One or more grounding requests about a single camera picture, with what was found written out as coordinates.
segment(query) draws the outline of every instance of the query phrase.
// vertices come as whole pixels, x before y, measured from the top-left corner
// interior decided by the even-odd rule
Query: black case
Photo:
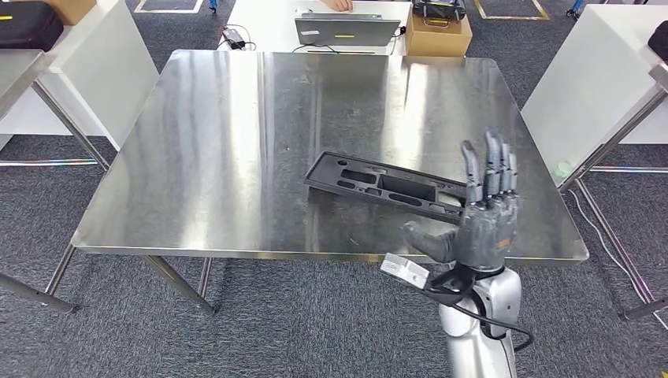
[[[0,2],[0,49],[51,50],[63,24],[45,2]]]
[[[668,21],[663,21],[648,41],[648,46],[663,59],[668,61]]]

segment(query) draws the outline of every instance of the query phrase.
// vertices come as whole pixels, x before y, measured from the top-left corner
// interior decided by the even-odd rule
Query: cardboard box
[[[447,28],[426,25],[412,13],[406,26],[406,55],[419,57],[463,57],[473,33],[469,18],[451,22]]]
[[[76,25],[96,4],[95,0],[44,0],[58,13],[63,25]]]

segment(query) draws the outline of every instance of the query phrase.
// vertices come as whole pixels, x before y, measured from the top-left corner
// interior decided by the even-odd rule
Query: reflective metal surface
[[[464,180],[459,144],[496,126],[524,201],[510,258],[579,262],[575,226],[494,61],[174,53],[72,238],[101,254],[381,261],[414,220],[309,189],[323,150]]]
[[[0,50],[0,119],[48,65],[41,50]]]

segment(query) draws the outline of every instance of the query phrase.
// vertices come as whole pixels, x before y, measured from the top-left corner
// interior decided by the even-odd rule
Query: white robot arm
[[[515,156],[507,144],[487,132],[484,183],[471,144],[462,144],[466,161],[466,206],[459,228],[442,235],[424,233],[409,222],[406,241],[437,262],[455,267],[429,280],[429,271],[394,254],[380,270],[410,284],[439,303],[448,335],[455,378],[516,377],[514,352],[533,341],[516,323],[521,302],[519,275],[504,267],[517,228],[518,195]],[[513,348],[510,330],[529,339]]]

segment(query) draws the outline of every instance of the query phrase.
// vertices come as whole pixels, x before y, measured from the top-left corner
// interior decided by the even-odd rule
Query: black plastic tray
[[[438,221],[459,224],[466,185],[423,172],[325,151],[304,179],[338,195],[389,204]]]

